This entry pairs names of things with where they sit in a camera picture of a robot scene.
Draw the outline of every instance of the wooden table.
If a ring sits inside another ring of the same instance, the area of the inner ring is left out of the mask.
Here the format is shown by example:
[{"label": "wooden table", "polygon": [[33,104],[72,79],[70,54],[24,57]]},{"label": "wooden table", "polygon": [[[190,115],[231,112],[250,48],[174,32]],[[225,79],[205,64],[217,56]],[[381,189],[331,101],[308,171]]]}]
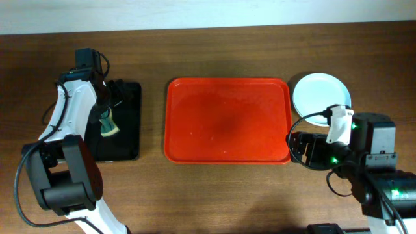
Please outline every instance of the wooden table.
[{"label": "wooden table", "polygon": [[[142,85],[140,159],[99,164],[104,198],[133,233],[243,233],[338,223],[365,228],[358,202],[298,164],[174,164],[163,154],[166,86],[175,77],[281,77],[325,72],[348,87],[356,112],[396,123],[398,168],[416,172],[416,22],[0,36],[0,233],[80,233],[75,224],[36,229],[16,212],[12,188],[22,145],[44,130],[53,81],[92,47],[110,79]],[[310,124],[298,130],[327,131]],[[333,178],[348,192],[347,181]],[[21,200],[34,222],[61,220],[39,207],[25,173]]]}]

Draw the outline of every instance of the white wall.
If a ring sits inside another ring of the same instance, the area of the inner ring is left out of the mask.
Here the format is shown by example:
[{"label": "white wall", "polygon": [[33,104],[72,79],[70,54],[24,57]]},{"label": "white wall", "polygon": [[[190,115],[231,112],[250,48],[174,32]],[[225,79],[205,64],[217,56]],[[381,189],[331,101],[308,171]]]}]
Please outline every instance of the white wall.
[{"label": "white wall", "polygon": [[416,0],[0,0],[0,34],[416,20]]}]

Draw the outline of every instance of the white plastic bracket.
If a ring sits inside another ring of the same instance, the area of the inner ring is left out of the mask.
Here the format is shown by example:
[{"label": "white plastic bracket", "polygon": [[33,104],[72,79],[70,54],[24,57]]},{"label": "white plastic bracket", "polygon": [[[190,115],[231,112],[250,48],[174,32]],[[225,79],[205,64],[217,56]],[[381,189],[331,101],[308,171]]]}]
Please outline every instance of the white plastic bracket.
[{"label": "white plastic bracket", "polygon": [[[96,91],[90,81],[67,81],[64,86],[69,94],[66,113],[58,131],[46,139],[46,142],[62,140],[66,135],[80,135],[84,139],[88,117],[97,100]],[[39,139],[53,130],[53,126],[57,124],[60,118],[64,103],[65,92],[60,86],[58,87],[58,101],[51,120]]]},{"label": "white plastic bracket", "polygon": [[331,108],[331,127],[326,137],[326,143],[333,144],[342,142],[346,145],[350,143],[351,123],[353,110],[346,109],[344,105]]}]

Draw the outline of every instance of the red tray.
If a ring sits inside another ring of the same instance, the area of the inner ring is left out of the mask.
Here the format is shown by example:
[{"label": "red tray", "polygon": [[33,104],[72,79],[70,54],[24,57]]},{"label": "red tray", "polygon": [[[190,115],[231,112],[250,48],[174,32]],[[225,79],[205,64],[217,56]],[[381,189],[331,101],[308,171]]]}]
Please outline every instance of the red tray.
[{"label": "red tray", "polygon": [[175,163],[285,164],[289,89],[275,78],[178,78],[168,87],[164,154]]}]

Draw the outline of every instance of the sponge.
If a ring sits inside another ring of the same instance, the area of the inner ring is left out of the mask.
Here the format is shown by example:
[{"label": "sponge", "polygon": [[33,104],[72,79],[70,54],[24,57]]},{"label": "sponge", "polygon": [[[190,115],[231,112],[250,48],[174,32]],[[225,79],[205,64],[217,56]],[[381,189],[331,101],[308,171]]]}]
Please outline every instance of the sponge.
[{"label": "sponge", "polygon": [[101,117],[102,119],[99,120],[101,122],[101,136],[109,137],[120,131],[112,119],[111,109],[101,114]]}]

